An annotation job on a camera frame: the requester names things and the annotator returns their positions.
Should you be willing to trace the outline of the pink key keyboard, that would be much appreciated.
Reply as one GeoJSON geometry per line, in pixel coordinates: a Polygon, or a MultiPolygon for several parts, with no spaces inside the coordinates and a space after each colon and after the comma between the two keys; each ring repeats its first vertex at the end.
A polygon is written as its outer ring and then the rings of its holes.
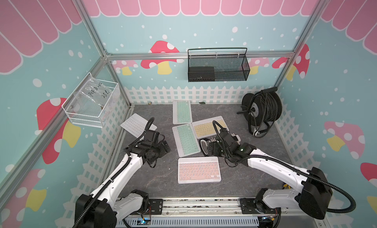
{"type": "Polygon", "coordinates": [[[189,157],[178,160],[178,183],[215,183],[221,181],[217,157],[189,157]]]}

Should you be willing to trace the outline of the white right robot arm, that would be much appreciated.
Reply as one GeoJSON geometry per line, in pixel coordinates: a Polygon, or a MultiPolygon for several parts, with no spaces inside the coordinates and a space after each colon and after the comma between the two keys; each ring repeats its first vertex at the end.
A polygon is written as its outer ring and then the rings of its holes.
{"type": "Polygon", "coordinates": [[[242,142],[238,135],[221,130],[212,138],[199,141],[205,156],[224,158],[230,167],[244,165],[258,169],[284,183],[288,189],[262,188],[253,203],[259,212],[266,209],[294,208],[317,220],[323,220],[327,212],[350,213],[356,208],[355,199],[346,191],[329,183],[322,170],[313,167],[308,170],[274,158],[254,145],[242,142]],[[346,208],[330,208],[333,192],[345,196],[350,205],[346,208]]]}

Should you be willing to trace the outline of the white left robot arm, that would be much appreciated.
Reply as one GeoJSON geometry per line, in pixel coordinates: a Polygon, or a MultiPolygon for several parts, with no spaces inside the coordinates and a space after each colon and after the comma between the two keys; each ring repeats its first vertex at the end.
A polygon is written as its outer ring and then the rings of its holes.
{"type": "Polygon", "coordinates": [[[154,168],[157,159],[169,153],[170,148],[164,135],[145,130],[125,151],[124,158],[109,177],[90,195],[82,194],[77,199],[75,228],[114,228],[134,212],[141,216],[150,212],[148,193],[135,189],[122,199],[119,195],[143,164],[154,168]]]}

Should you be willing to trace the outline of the yellow key white keyboard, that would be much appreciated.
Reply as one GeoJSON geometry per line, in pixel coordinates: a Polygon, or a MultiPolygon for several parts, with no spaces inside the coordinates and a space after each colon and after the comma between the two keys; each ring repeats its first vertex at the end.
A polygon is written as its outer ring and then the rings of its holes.
{"type": "Polygon", "coordinates": [[[200,120],[192,123],[197,139],[203,139],[216,134],[213,121],[218,122],[223,128],[229,129],[222,116],[200,120]]]}

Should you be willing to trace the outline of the near green key keyboard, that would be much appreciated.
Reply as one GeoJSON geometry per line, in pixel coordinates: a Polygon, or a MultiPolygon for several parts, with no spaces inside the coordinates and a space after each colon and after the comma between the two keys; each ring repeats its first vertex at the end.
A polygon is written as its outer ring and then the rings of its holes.
{"type": "Polygon", "coordinates": [[[172,127],[179,157],[199,153],[200,146],[191,123],[172,127]]]}

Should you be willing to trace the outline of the green key keyboard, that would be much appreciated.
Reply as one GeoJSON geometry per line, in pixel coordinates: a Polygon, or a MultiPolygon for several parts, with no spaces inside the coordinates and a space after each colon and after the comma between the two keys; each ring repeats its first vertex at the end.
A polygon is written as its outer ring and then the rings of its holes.
{"type": "Polygon", "coordinates": [[[187,123],[192,123],[190,101],[173,101],[173,124],[187,123]]]}
{"type": "Polygon", "coordinates": [[[172,127],[179,157],[199,153],[200,146],[191,123],[172,127]]]}

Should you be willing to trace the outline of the far green key keyboard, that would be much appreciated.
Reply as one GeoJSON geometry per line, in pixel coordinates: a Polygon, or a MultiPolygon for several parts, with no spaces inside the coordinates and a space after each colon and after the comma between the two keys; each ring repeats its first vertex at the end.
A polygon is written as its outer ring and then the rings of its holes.
{"type": "Polygon", "coordinates": [[[173,101],[173,124],[187,123],[192,123],[190,101],[173,101]]]}

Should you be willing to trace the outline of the plastic bag in basket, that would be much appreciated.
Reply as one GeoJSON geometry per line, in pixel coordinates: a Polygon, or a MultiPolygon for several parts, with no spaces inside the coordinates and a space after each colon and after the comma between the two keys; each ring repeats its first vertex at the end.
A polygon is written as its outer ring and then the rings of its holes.
{"type": "Polygon", "coordinates": [[[104,84],[104,82],[93,77],[85,81],[83,87],[77,92],[76,99],[82,104],[95,104],[102,110],[109,101],[113,90],[104,84]]]}

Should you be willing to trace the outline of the black box in basket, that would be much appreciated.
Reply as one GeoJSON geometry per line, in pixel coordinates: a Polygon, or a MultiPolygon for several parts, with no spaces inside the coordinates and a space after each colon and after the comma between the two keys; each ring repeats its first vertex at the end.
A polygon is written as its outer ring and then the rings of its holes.
{"type": "Polygon", "coordinates": [[[189,82],[214,82],[215,68],[212,66],[193,66],[188,69],[189,82]]]}

